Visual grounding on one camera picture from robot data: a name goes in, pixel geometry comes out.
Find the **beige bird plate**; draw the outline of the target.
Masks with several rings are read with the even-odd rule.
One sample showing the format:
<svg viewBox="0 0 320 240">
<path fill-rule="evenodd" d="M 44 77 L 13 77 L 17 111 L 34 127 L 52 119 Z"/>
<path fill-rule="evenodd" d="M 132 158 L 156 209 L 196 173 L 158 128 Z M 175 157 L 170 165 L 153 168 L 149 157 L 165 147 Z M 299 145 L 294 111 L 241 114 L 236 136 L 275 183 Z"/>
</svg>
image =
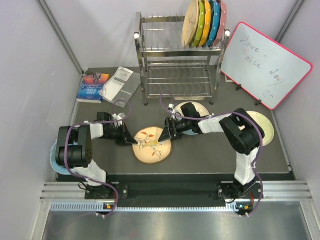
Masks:
<svg viewBox="0 0 320 240">
<path fill-rule="evenodd" d="M 181 34 L 181 43 L 185 48 L 194 38 L 199 22 L 200 7 L 198 0 L 191 0 L 187 8 Z"/>
<path fill-rule="evenodd" d="M 157 126 L 140 130 L 134 137 L 137 144 L 132 145 L 134 156 L 143 164 L 157 164 L 169 157 L 172 141 L 159 141 L 163 129 Z"/>
</svg>

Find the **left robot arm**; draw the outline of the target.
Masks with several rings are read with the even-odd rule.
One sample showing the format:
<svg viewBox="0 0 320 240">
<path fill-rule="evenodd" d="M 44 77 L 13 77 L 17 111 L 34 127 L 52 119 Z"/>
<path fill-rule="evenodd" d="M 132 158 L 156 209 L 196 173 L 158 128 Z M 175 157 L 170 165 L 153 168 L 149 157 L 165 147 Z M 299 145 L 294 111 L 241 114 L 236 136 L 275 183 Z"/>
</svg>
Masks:
<svg viewBox="0 0 320 240">
<path fill-rule="evenodd" d="M 93 140 L 112 140 L 118 146 L 136 145 L 138 142 L 122 121 L 125 118 L 124 113 L 98 112 L 94 123 L 86 121 L 74 127 L 59 128 L 55 162 L 69 174 L 86 180 L 87 183 L 81 182 L 78 185 L 86 191 L 86 199 L 117 198 L 108 173 L 93 160 Z"/>
</svg>

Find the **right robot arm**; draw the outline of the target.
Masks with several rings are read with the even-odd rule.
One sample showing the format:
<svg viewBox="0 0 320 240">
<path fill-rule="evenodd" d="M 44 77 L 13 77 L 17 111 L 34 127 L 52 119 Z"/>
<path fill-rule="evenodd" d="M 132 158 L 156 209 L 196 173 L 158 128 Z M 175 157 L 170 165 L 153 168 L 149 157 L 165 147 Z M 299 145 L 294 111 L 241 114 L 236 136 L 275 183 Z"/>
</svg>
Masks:
<svg viewBox="0 0 320 240">
<path fill-rule="evenodd" d="M 165 119 L 158 141 L 181 139 L 187 131 L 198 135 L 224 133 L 236 152 L 236 170 L 231 188 L 239 198 L 249 195 L 256 183 L 255 159 L 265 137 L 264 130 L 243 108 L 231 114 L 205 117 L 201 117 L 191 102 L 183 104 L 180 110 L 181 114 L 173 104 L 169 105 L 171 117 Z"/>
</svg>

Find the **white blue leaf plate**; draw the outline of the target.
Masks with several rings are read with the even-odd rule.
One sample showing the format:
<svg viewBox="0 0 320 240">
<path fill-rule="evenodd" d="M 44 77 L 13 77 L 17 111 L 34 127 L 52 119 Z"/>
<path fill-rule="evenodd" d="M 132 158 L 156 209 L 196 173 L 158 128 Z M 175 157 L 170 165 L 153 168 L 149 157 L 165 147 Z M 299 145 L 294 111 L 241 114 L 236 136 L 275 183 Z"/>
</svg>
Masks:
<svg viewBox="0 0 320 240">
<path fill-rule="evenodd" d="M 184 114 L 181 110 L 181 107 L 187 103 L 191 103 L 194 105 L 196 111 L 199 113 L 201 118 L 210 115 L 209 111 L 202 104 L 200 104 L 198 102 L 194 102 L 194 101 L 185 101 L 185 102 L 182 102 L 182 103 L 178 104 L 177 106 L 175 106 L 176 114 L 179 113 L 181 116 L 184 116 Z M 197 133 L 193 132 L 191 129 L 184 131 L 183 134 L 185 134 L 187 136 L 197 135 Z"/>
</svg>

